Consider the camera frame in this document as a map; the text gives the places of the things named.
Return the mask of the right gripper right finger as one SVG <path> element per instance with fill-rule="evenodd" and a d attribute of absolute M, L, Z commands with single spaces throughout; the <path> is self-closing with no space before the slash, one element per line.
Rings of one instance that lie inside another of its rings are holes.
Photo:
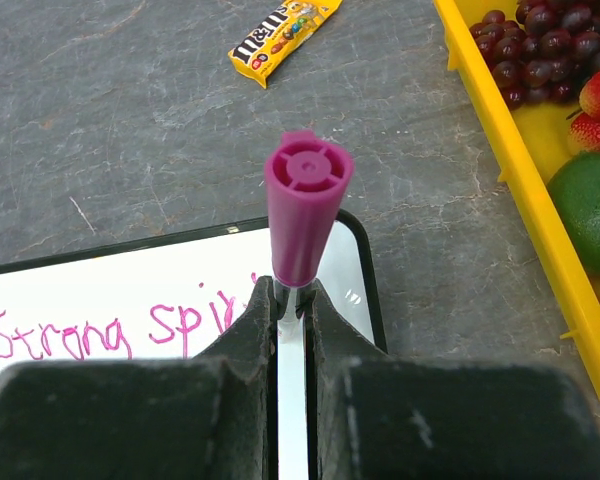
<path fill-rule="evenodd" d="M 305 302 L 313 479 L 600 479 L 578 385 L 542 365 L 400 359 Z"/>

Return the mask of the pink whiteboard marker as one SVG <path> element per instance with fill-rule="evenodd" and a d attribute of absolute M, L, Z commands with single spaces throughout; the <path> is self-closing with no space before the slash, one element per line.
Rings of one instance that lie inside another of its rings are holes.
<path fill-rule="evenodd" d="M 287 132 L 265 163 L 276 307 L 277 475 L 309 476 L 308 300 L 327 240 L 355 170 L 341 147 L 309 130 Z"/>

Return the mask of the white whiteboard black frame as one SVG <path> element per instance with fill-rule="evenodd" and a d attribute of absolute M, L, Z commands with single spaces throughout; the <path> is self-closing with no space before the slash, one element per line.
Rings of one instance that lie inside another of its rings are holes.
<path fill-rule="evenodd" d="M 264 328 L 225 333 L 272 272 L 265 218 L 0 265 L 0 374 L 44 361 L 227 361 L 264 368 Z"/>

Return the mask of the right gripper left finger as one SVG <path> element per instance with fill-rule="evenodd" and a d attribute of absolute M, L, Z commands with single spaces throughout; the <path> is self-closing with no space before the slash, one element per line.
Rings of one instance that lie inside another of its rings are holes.
<path fill-rule="evenodd" d="M 274 479 L 271 278 L 188 360 L 22 362 L 0 373 L 0 479 Z"/>

